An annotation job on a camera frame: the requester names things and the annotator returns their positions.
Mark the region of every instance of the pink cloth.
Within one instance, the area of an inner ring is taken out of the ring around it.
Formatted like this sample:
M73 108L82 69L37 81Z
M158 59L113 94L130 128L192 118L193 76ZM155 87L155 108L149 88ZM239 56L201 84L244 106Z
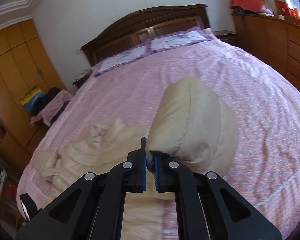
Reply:
M40 120L43 120L43 122L50 126L51 120L55 115L59 112L59 110L63 107L63 104L66 101L70 101L73 98L73 95L71 95L66 90L61 90L53 100L48 103L42 111L40 111L39 114L31 118L30 123L35 123Z
M165 88L186 76L199 77L236 114L240 141L225 180L286 238L300 221L300 92L268 65L218 39L91 76L38 149L64 147L91 124L115 118L151 125ZM29 193L43 208L49 190L28 165L18 194ZM162 237L176 239L174 203L165 204L164 226Z

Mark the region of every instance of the blanket wrinkle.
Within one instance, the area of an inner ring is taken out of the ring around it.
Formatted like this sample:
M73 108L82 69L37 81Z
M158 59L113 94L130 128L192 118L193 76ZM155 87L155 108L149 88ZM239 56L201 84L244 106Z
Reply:
M103 174L126 161L148 134L149 127L127 125L120 119L93 124L87 135L61 149L36 151L31 165L52 184L51 202L85 173ZM153 174L147 171L146 176L145 192L126 194L121 239L161 238L163 200L174 200L174 195L156 192Z

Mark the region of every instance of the silver bolt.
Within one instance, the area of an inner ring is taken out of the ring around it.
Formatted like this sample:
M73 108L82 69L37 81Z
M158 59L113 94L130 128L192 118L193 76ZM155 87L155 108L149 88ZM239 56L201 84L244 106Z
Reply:
M124 167L125 169L130 169L132 168L132 163L131 162L125 162L122 164L122 167Z
M88 172L85 174L84 178L86 180L92 180L92 179L94 179L94 174L92 172Z
M216 179L217 177L218 177L218 175L216 174L216 173L214 173L214 172L209 172L208 174L207 174L207 177L209 178L209 179Z
M169 166L171 168L177 168L177 167L179 167L179 163L177 163L177 162L169 162Z

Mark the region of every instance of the headboard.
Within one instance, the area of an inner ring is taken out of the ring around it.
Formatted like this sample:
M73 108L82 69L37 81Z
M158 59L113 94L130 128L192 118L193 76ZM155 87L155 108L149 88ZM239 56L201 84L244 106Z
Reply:
M111 24L81 49L91 66L130 49L149 37L185 31L194 26L210 28L206 5L159 6L136 11Z

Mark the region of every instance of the nightstand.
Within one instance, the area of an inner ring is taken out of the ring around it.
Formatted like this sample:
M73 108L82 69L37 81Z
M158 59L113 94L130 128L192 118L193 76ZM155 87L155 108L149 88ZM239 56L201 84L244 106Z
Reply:
M76 78L76 80L72 83L73 85L75 85L77 87L77 89L79 89L80 87L82 87L82 85L88 80L88 78L91 76L92 71L84 74L80 74L80 76L78 78Z
M238 46L237 36L238 34L231 31L214 31L213 34L222 40L223 42L229 43L232 46Z

